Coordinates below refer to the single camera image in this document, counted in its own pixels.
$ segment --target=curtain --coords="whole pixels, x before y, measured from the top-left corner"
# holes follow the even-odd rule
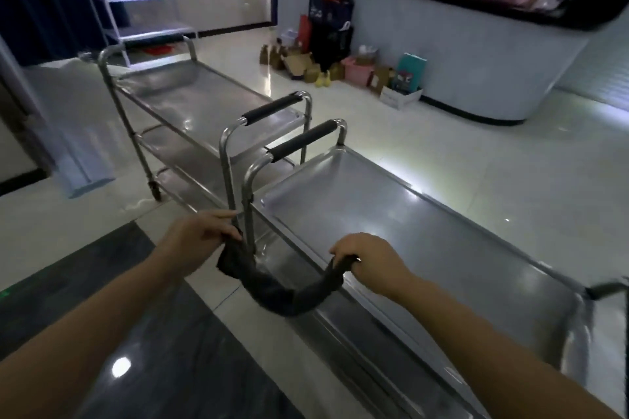
[[[0,35],[22,66],[106,45],[91,0],[0,0]]]

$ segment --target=black strap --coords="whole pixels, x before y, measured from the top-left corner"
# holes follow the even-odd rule
[[[272,275],[259,270],[256,260],[243,242],[225,240],[217,267],[225,275],[242,282],[253,299],[263,308],[282,317],[295,317],[314,310],[343,285],[343,274],[350,271],[356,256],[345,257],[336,265],[328,264],[322,277],[301,290],[283,287]]]

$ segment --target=person's right hand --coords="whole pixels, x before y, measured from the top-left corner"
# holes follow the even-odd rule
[[[334,255],[334,264],[345,256],[356,255],[360,262],[352,265],[352,273],[358,281],[394,301],[414,277],[389,242],[369,233],[346,235],[330,253]]]

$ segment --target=white box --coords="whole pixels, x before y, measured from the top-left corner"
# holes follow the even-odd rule
[[[386,86],[382,87],[382,93],[380,93],[380,101],[385,105],[392,106],[397,110],[401,110],[411,101],[420,101],[421,94],[424,92],[423,89],[417,90],[410,95],[403,95],[402,93],[398,93],[397,91],[387,88]]]

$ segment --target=white counter front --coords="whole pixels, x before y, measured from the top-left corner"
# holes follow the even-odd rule
[[[353,50],[376,46],[393,67],[405,52],[428,59],[426,97],[497,124],[531,116],[592,35],[433,0],[354,2]],[[307,12],[308,0],[278,0],[278,28]]]

